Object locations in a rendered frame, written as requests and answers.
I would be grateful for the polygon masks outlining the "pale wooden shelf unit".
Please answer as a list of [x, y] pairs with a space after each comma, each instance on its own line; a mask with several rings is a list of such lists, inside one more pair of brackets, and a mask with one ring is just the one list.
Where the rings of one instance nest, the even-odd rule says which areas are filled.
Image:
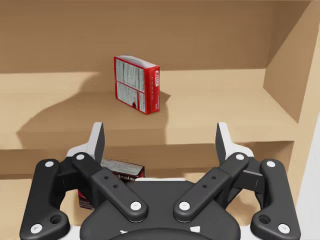
[[[114, 57], [160, 66], [160, 111], [116, 99]], [[197, 181], [215, 134], [280, 160], [298, 200], [320, 112], [320, 0], [0, 0], [0, 240], [36, 164], [103, 122], [104, 157]]]

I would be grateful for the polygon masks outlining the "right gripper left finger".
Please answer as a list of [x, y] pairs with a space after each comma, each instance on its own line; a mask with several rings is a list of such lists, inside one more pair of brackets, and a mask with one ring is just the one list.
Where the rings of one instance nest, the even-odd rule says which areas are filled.
[[22, 240], [59, 240], [71, 228], [68, 216], [60, 210], [65, 193], [88, 188], [90, 199], [98, 204], [105, 198], [130, 222], [139, 223], [148, 215], [147, 203], [113, 172], [101, 166], [105, 147], [102, 122], [93, 124], [87, 143], [71, 148], [64, 161], [44, 159], [35, 167], [20, 227]]

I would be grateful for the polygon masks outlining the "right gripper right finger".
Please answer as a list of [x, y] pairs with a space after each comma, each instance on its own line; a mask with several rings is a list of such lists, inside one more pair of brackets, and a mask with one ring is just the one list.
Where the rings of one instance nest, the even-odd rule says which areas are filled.
[[252, 234], [262, 240], [299, 240], [301, 230], [283, 163], [256, 160], [253, 151], [232, 141], [228, 126], [218, 122], [215, 147], [219, 166], [209, 170], [174, 204], [173, 216], [191, 222], [212, 201], [226, 208], [243, 190], [254, 192], [260, 211], [250, 223]]

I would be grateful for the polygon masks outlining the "dark red and white carton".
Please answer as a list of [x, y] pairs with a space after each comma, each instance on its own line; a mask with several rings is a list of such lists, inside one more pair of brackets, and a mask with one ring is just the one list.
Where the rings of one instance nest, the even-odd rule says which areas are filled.
[[[138, 164], [103, 158], [100, 165], [110, 169], [123, 182], [134, 181], [145, 177], [145, 167]], [[92, 210], [94, 207], [87, 196], [91, 191], [87, 189], [78, 189], [79, 206], [84, 209]]]

